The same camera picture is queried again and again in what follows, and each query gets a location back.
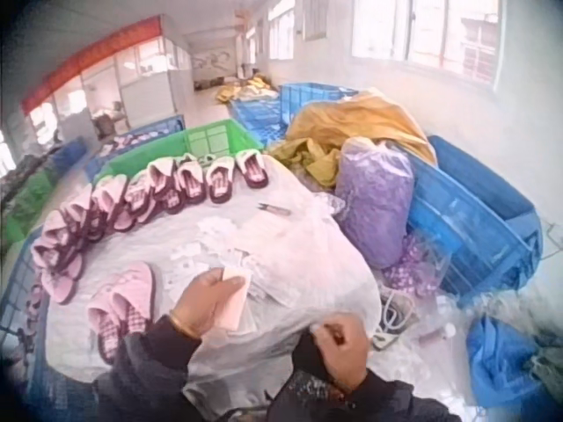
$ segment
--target white plastic sheet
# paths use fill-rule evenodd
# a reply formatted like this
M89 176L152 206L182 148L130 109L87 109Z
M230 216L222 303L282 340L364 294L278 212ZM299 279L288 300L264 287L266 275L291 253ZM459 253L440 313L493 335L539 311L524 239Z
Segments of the white plastic sheet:
M249 295L245 311L252 313L256 330L242 335L210 332L190 363L191 382L248 376L250 367L290 352L300 330L337 310L360 315L371 335L379 322L381 303L376 280L362 255L342 235L326 207L320 207L287 169L270 157L265 157L265 163L270 178L265 189L251 190L236 175L233 197L223 205L207 200L177 215L161 214L147 226L114 234L94 245L85 256L86 268L76 296L65 306L51 302L48 364L82 382L91 382L107 371L109 366L99 357L87 324L86 303L110 274L143 260L151 265L156 277L155 320L158 319L173 306L163 277L176 266L173 251L195 240L204 244L204 251L210 251L209 263L213 259L220 262L221 256L232 253L235 247L249 250L247 257L252 257L253 265L258 267L253 269L253 283L272 295L276 289L293 294L289 302L287 298L275 300L271 295L262 299ZM290 209L292 215L276 221L272 217L280 217L258 210L261 202ZM213 244L216 236L204 236L198 226L210 216L230 219L237 229ZM262 230L252 230L257 226Z

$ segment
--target red banner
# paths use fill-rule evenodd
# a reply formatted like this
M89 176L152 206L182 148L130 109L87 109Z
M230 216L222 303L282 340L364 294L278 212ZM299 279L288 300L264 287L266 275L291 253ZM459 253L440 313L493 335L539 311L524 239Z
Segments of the red banner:
M21 103L24 114L29 114L34 108L40 106L50 95L65 85L70 79L101 62L107 57L135 46L143 41L162 35L160 16L148 18L136 24L121 28L103 40L72 55L62 66L43 79L43 83L28 95Z

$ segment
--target gold bracelet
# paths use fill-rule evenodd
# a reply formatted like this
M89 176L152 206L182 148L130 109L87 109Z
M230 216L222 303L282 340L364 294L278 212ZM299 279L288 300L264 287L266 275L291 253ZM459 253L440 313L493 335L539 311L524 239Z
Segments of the gold bracelet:
M195 339L200 338L200 336L196 335L193 330L190 330L190 329L188 329L188 328L186 328L182 325L182 323L180 322L178 317L174 315L174 311L172 311L172 310L170 311L170 313L168 314L168 319L170 319L172 326L180 334L184 334L185 336L187 336L189 338L195 338Z

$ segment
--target worker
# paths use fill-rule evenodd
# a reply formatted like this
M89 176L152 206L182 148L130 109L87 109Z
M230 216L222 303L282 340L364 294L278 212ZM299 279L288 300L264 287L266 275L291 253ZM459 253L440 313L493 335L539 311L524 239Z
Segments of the worker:
M222 279L223 269L200 274L168 316L144 334L125 337L112 369L94 383L100 421L205 420L182 388L189 378L192 355L213 327L216 309L245 283L237 277ZM311 331L302 334L292 353L294 374L331 383L340 399L311 415L310 406L302 405L303 400L287 399L291 393L282 388L270 404L266 420L460 420L435 400L414 397L412 386L386 382L366 368L369 340L357 316L336 314ZM286 399L278 400L282 394Z

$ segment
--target yellow cloth pile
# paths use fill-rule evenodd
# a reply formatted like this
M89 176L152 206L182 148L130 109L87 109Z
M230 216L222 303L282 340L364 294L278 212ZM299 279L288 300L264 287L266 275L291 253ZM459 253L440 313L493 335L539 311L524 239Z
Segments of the yellow cloth pile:
M414 118L377 90L338 102L307 105L293 119L286 141L270 154L286 166L301 164L319 184L334 187L340 148L352 136L365 136L374 142L394 141L437 165L434 148Z
M254 75L252 79L245 81L245 86L240 86L240 83L236 82L234 84L226 84L219 88L216 94L216 100L221 103L228 103L232 99L238 99L241 91L244 91L245 95L259 97L262 90L272 90L271 85L266 81L266 77L261 74Z

